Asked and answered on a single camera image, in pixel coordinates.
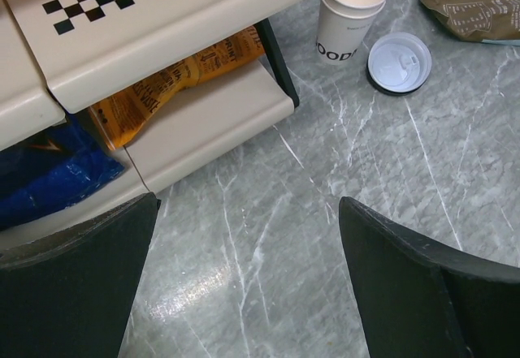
cup lid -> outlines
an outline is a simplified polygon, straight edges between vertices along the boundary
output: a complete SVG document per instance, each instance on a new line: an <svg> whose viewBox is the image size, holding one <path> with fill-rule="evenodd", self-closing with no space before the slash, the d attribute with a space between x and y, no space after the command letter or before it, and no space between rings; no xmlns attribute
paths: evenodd
<svg viewBox="0 0 520 358"><path fill-rule="evenodd" d="M412 93L426 82L431 71L431 54L416 36L390 33L372 46L367 76L381 92L390 95Z"/></svg>

white paper cup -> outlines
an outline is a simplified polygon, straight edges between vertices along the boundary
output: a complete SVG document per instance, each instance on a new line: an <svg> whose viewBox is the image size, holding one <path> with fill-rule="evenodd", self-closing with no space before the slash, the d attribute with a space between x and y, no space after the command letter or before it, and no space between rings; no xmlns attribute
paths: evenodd
<svg viewBox="0 0 520 358"><path fill-rule="evenodd" d="M322 61L352 58L386 0L321 0L316 48Z"/></svg>

white shelf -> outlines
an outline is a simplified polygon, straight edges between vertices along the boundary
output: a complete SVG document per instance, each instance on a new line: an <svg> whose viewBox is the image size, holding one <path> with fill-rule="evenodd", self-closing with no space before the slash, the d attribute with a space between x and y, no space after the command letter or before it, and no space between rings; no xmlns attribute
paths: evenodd
<svg viewBox="0 0 520 358"><path fill-rule="evenodd" d="M47 93L17 29L0 0L0 150L65 117Z"/></svg>
<svg viewBox="0 0 520 358"><path fill-rule="evenodd" d="M124 149L115 151L112 156L125 167L125 171L119 177L79 204L33 222L0 231L0 250L32 242L64 230L148 192L126 151Z"/></svg>
<svg viewBox="0 0 520 358"><path fill-rule="evenodd" d="M174 96L126 147L152 192L160 192L294 111L255 61Z"/></svg>
<svg viewBox="0 0 520 358"><path fill-rule="evenodd" d="M300 0L114 0L98 10L103 0L58 0L79 13L70 19L53 1L7 0L51 92L75 113ZM74 28L58 34L60 22Z"/></svg>

gray marble floor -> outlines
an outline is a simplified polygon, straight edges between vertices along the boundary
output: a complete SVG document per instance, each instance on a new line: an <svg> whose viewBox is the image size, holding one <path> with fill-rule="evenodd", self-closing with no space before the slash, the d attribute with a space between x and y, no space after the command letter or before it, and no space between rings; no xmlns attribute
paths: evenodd
<svg viewBox="0 0 520 358"><path fill-rule="evenodd" d="M417 0L389 0L334 68L314 55L318 5L272 19L297 112L160 195L122 357L367 357L342 196L519 265L520 48L456 41ZM433 69L416 93L385 97L364 63L399 31L428 45Z"/></svg>

blue plastic bag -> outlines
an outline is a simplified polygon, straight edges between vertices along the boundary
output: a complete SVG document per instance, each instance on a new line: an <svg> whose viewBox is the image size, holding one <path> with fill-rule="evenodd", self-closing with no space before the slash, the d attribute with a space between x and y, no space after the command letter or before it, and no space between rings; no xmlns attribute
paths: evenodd
<svg viewBox="0 0 520 358"><path fill-rule="evenodd" d="M0 230L72 206L123 170L70 115L0 152Z"/></svg>

